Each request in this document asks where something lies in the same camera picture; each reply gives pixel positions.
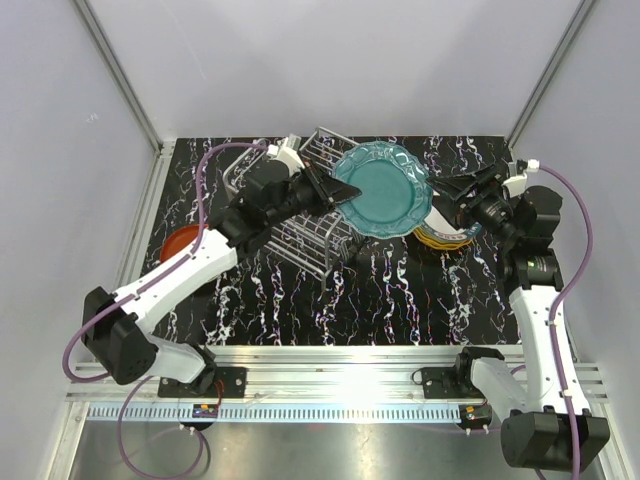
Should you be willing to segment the white plate green rim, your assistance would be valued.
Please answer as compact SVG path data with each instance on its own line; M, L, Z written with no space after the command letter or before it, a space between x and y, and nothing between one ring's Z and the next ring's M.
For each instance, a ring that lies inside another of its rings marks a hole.
M429 235L443 241L464 241L474 239L482 230L479 223L475 223L466 229L457 229L452 226L436 208L436 199L439 197L437 192L433 193L432 207L429 215L424 219L421 228Z

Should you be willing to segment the teal scalloped plate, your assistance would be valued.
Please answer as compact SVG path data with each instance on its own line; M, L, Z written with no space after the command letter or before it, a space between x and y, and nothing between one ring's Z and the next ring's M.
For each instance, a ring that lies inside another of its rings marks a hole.
M365 237L405 236L431 213L433 189L427 183L428 172L400 145L361 143L335 163L333 177L361 191L338 209L345 223Z

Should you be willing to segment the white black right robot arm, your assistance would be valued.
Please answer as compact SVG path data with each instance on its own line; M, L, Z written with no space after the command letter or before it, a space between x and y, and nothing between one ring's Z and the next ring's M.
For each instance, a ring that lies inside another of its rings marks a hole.
M453 366L420 371L465 397L480 395L501 421L502 453L513 468L566 472L591 464L610 439L607 419L595 416L579 384L563 313L576 280L564 281L551 244L563 198L541 185L514 186L506 168L429 179L435 209L451 226L479 224L498 246L498 272L515 315L524 354L520 385L502 353L465 347Z

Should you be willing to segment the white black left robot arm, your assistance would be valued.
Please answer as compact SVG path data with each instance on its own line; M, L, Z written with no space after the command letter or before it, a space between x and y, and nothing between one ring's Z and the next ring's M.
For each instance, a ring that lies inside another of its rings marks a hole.
M206 396L215 385L214 355L155 336L156 325L203 285L253 256L270 240L273 227L299 214L325 215L360 194L309 162L296 173L266 162L169 260L114 293L101 287L91 291L83 344L119 385L157 376L179 382L194 397Z

